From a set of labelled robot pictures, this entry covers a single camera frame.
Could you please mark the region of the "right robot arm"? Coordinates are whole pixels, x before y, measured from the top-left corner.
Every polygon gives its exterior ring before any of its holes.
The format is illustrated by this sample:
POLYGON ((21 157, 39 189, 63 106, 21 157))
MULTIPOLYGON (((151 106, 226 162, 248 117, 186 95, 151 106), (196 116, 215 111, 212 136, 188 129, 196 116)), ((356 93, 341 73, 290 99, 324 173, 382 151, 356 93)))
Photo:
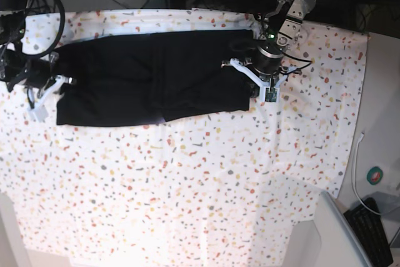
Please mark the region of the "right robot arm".
POLYGON ((50 10, 47 0, 1 0, 1 81, 12 92, 16 85, 24 87, 33 121, 44 122, 48 117, 45 102, 63 84, 73 84, 73 78, 56 74, 54 67, 59 55, 55 48, 60 42, 66 12, 61 0, 52 0, 59 11, 59 28, 53 42, 37 54, 23 52, 22 39, 26 33, 26 18, 31 13, 50 10))

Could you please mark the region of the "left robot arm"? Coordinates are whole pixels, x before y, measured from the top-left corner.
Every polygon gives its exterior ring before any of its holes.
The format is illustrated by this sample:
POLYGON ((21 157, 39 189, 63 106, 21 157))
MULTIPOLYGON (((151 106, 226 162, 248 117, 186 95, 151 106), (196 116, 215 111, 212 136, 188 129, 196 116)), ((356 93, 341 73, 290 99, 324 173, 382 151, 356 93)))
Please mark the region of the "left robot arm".
POLYGON ((253 98, 276 103, 283 82, 313 63, 290 55, 288 49, 297 43, 304 18, 314 9, 317 0, 266 1, 266 10, 258 14, 260 38, 233 41, 230 48, 245 58, 232 58, 222 65, 232 66, 246 75, 253 98))

